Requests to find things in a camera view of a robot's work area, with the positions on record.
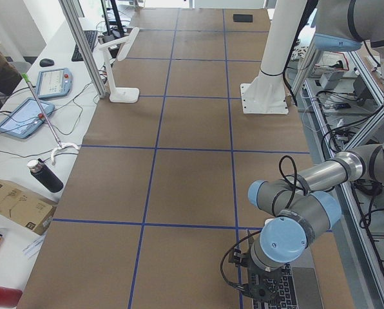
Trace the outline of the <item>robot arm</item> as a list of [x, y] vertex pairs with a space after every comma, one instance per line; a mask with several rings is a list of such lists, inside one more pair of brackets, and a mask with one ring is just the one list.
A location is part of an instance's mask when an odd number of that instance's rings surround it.
[[[384, 1], [315, 1], [315, 45], [322, 51], [350, 52], [364, 41], [379, 53], [384, 90]], [[248, 283], [239, 290], [260, 302], [278, 298], [283, 268], [298, 259], [341, 217], [339, 203], [327, 192], [335, 185], [369, 179], [384, 183], [384, 143], [338, 153], [288, 180], [257, 180], [249, 201], [273, 216], [259, 236], [251, 235], [241, 259]]]

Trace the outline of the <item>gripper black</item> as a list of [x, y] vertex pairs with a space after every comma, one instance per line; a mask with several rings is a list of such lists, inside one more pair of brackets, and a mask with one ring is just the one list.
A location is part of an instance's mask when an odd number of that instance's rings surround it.
[[247, 276], [249, 284], [249, 297], [261, 303], [276, 302], [278, 300], [278, 287], [282, 278], [282, 266], [261, 266], [256, 257], [254, 246], [248, 250]]

